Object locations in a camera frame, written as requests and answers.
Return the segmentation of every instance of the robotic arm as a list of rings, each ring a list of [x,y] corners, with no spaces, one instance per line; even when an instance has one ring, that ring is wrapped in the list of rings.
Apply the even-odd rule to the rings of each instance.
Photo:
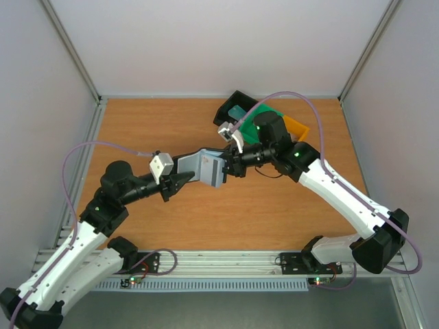
[[[174,158],[156,152],[150,163],[151,173],[140,177],[132,174],[125,161],[111,163],[101,178],[101,187],[80,215],[76,236],[71,234],[44,267],[17,290],[7,288],[0,294],[7,318],[11,319],[19,307],[15,319],[18,328],[59,328],[63,316],[96,284],[121,269],[131,269],[137,248],[121,237],[113,239],[94,261],[81,268],[85,258],[127,218],[125,205],[157,193],[166,202],[187,182],[220,187],[227,175],[243,178],[248,167],[267,163],[319,194],[357,231],[338,238],[313,238],[302,250],[310,273],[339,261],[356,262],[372,273],[383,271],[405,239],[382,219],[382,214],[407,232],[409,219],[401,209],[389,211],[351,186],[329,163],[322,164],[312,146],[291,140],[282,118],[274,112],[254,118],[258,144],[244,146],[239,131],[232,133],[231,126],[225,124],[219,127],[219,133],[228,141],[234,140],[235,146],[204,148]],[[41,279],[48,269],[49,274]]]

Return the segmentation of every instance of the brown wooden surface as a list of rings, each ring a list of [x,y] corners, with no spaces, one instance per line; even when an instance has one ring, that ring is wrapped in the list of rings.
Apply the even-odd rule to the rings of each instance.
[[[172,156],[201,147],[225,147],[212,120],[223,99],[110,99],[99,140],[139,151],[157,149]],[[336,99],[313,100],[324,126],[327,160],[364,190],[357,160]],[[275,99],[269,106],[308,125],[307,142],[319,149],[316,120],[307,105]],[[93,197],[106,166],[127,160],[134,174],[149,171],[149,159],[96,146],[79,210]],[[261,169],[275,174],[270,165]],[[330,205],[289,178],[265,178],[253,169],[246,178],[228,178],[221,188],[186,185],[163,203],[154,195],[128,206],[130,216],[116,231],[140,249],[301,249],[315,235],[354,231]]]

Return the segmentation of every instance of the black cable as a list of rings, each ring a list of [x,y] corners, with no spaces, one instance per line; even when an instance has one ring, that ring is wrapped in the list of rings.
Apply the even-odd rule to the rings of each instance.
[[[258,174],[260,174],[260,175],[262,175],[262,176],[265,176],[265,177],[267,177],[267,178],[280,178],[280,177],[282,177],[282,174],[280,174],[279,176],[269,176],[269,175],[266,175],[266,174],[260,172],[260,170],[258,169],[258,167],[255,167],[254,170],[256,170],[256,172],[257,172]]]

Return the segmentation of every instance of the table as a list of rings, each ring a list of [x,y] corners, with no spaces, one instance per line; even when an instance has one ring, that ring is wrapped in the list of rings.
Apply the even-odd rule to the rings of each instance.
[[[355,152],[340,104],[314,99],[324,126],[327,160],[359,190],[364,191]],[[224,99],[109,99],[100,141],[139,151],[193,152],[201,147],[225,147],[212,123]],[[309,126],[307,142],[319,149],[313,112],[298,99],[273,99],[267,104]],[[149,160],[110,147],[96,146],[78,207],[81,212],[99,187],[106,166],[126,160],[135,175],[149,171]],[[267,164],[261,171],[277,172]],[[128,205],[130,216],[114,236],[123,236],[139,249],[302,249],[316,235],[354,233],[338,212],[288,177],[270,179],[248,170],[246,178],[229,177],[213,188],[186,185],[164,203],[160,195]]]

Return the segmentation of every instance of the white panel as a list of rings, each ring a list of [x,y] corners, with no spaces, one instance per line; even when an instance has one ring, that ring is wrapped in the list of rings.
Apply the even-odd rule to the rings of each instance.
[[[345,102],[371,196],[410,216],[424,256],[412,282],[430,328],[439,323],[438,40],[439,2],[404,0]]]
[[[103,95],[336,96],[388,0],[52,0]]]
[[[94,105],[38,1],[1,1],[0,45],[1,291],[26,280],[38,249],[51,247],[61,162]]]

